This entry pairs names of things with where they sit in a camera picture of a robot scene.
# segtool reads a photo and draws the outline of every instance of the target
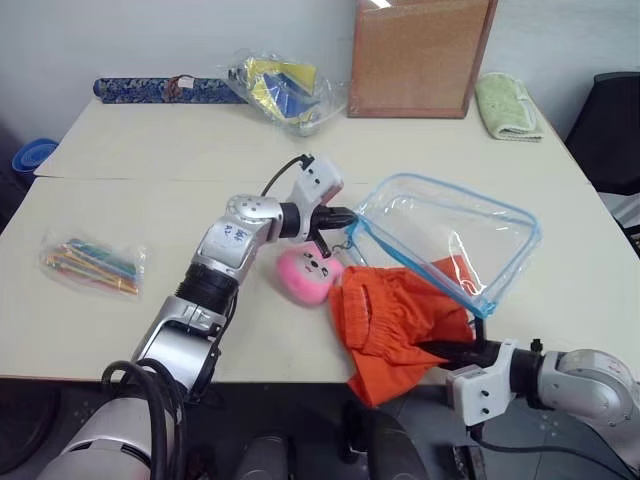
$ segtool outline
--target pink plush toy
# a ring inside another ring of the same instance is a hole
[[[313,243],[292,248],[278,258],[278,273],[287,290],[307,305],[325,301],[344,267],[335,257],[322,258]]]

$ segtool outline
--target wooden frame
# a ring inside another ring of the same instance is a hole
[[[358,0],[349,116],[464,118],[496,5]]]

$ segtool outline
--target table surface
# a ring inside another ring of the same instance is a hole
[[[417,171],[531,211],[543,243],[488,320],[488,335],[598,348],[637,377],[640,262],[544,130],[540,144],[492,140],[474,106],[463,121],[341,118],[317,137],[293,139],[247,106],[92,102],[38,171],[77,178],[38,179],[0,236],[0,375],[94,380],[129,358],[226,200],[259,191],[286,159],[311,151],[328,153],[345,174],[336,205],[353,206],[387,174]],[[292,175],[275,195],[286,195]],[[78,229],[117,247],[148,247],[139,301],[74,290],[40,271],[45,233]],[[326,306],[304,308],[282,294],[274,265],[283,248],[265,247],[242,285],[216,381],[342,382],[352,374]]]

